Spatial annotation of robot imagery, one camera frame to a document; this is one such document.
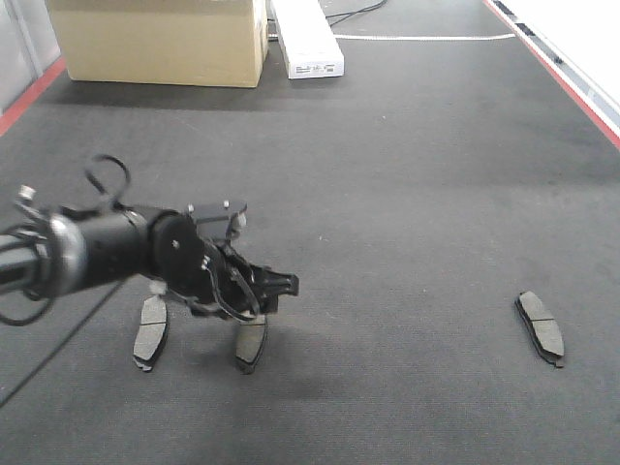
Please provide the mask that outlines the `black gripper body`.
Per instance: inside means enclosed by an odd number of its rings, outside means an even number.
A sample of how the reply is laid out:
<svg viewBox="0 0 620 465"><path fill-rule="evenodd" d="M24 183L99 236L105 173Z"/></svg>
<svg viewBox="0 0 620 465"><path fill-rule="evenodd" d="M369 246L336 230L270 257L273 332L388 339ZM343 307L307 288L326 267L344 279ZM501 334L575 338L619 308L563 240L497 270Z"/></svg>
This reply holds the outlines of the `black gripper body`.
<svg viewBox="0 0 620 465"><path fill-rule="evenodd" d="M191 293L186 305L195 316L255 321L275 313L281 295L297 295L299 278L243 258L228 242L186 241Z"/></svg>

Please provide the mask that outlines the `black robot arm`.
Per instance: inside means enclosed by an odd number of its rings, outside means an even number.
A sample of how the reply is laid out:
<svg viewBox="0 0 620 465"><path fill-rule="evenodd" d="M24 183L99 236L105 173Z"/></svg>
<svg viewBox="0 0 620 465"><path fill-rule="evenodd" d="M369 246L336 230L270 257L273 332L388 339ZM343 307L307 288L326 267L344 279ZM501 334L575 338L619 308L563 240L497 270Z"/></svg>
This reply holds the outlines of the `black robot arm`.
<svg viewBox="0 0 620 465"><path fill-rule="evenodd" d="M252 322L297 295L296 275L249 263L233 249L245 224L244 201L56 211L27 207L29 220L1 234L1 292L18 291L42 307L8 326L38 321L56 298L140 274L159 281L195 316Z"/></svg>

